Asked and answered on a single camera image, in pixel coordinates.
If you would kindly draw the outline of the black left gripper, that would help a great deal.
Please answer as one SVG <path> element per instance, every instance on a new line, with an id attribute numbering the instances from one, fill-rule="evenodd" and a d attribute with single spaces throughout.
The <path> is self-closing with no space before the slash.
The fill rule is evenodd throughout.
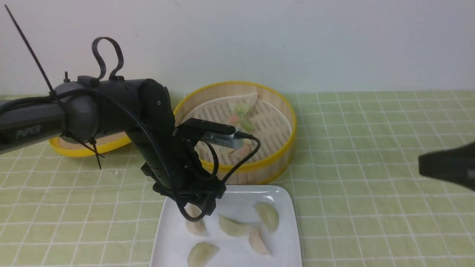
<path id="1" fill-rule="evenodd" d="M 197 205 L 202 214 L 209 216 L 226 186 L 217 178 L 219 159 L 214 148 L 204 142 L 212 153 L 213 169 L 209 172 L 193 148 L 196 143 L 183 141 L 178 148 L 166 147 L 162 154 L 156 153 L 151 144 L 141 144 L 140 154 L 145 160 L 141 171 L 154 181 L 155 193 L 174 200 L 178 207 Z"/>

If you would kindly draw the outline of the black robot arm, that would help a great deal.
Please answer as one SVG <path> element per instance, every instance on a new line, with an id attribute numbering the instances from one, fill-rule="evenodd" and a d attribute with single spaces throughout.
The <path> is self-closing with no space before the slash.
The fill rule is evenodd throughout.
<path id="1" fill-rule="evenodd" d="M 176 125 L 168 89 L 152 79 L 100 81 L 79 77 L 60 84 L 48 96 L 1 101 L 1 153 L 54 137 L 91 146 L 98 138 L 124 132 L 144 159 L 142 172 L 153 190 L 176 202 L 184 213 L 194 204 L 200 215 L 215 210 L 225 192 L 195 152 L 208 133 L 233 135 L 231 126 L 190 118 Z"/>

